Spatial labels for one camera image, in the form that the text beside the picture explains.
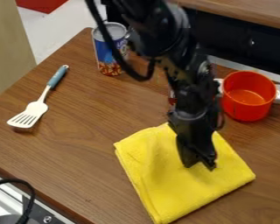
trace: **wooden table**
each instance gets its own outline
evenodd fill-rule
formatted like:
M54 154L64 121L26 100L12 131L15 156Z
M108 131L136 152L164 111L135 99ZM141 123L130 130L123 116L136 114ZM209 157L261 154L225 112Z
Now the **wooden table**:
M40 200L77 223L151 223L113 143L166 121L166 80L159 71L145 83L100 74L90 32L82 31L0 95L0 175L29 181ZM143 62L132 61L143 73ZM38 99L63 64L70 71L49 95L49 111L35 129L9 127L6 121ZM257 178L175 223L280 224L280 105L260 122L227 118L220 133Z
M280 0L172 0L182 6L280 29Z

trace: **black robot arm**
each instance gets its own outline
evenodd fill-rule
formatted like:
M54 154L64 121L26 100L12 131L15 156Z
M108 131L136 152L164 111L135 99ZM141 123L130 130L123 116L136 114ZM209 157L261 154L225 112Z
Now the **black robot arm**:
M221 126L217 89L211 65L191 34L185 12L163 0L112 0L122 17L132 27L134 50L150 61L146 76L139 75L116 50L94 0L86 0L108 47L131 77L151 78L157 62L164 68L177 98L168 113L168 122L177 133L178 152L185 167L201 161L209 170L215 167L216 152L212 134Z

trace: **black cable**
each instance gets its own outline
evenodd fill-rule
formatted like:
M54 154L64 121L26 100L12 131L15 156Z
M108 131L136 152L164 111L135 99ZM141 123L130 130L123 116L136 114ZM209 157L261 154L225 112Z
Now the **black cable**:
M28 220L29 220L29 215L32 211L32 207L34 204L34 200L36 197L36 193L34 188L26 181L22 180L22 179L18 179L18 178L6 178L6 179L1 179L0 180L0 185L3 184L7 184L7 183L18 183L18 184L22 184L24 186L27 186L29 188L29 190L31 191L31 197L28 203L27 208L24 210L22 216L19 218L19 220L17 221L16 224L25 224Z
M107 43L108 48L111 49L115 60L121 66L122 70L124 70L129 76L131 76L132 78L134 78L137 81L149 80L154 73L155 60L152 59L150 61L150 64L148 65L148 68L147 68L146 76L142 76L138 72L136 72L128 63L125 62L123 56L117 50L116 45L114 44L114 41L111 38L105 24L102 21L100 13L98 12L98 10L96 8L94 0L85 0L85 1L86 1L86 4L87 4L89 10L92 13L92 16L94 17L94 19L98 25L98 28L100 29L100 32L101 32L103 38L105 39L105 41Z

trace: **white spatula head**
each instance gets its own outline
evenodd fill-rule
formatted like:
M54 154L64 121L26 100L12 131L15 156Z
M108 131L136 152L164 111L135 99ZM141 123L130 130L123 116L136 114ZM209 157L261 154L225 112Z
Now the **white spatula head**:
M45 103L33 101L28 104L25 111L13 116L8 124L21 129L29 129L48 110Z

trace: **yellow cloth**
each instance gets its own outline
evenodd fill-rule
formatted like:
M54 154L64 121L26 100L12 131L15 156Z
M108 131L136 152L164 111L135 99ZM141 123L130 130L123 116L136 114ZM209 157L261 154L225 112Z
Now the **yellow cloth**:
M167 125L144 129L115 143L116 155L154 223L169 223L256 178L217 133L217 168L185 168Z

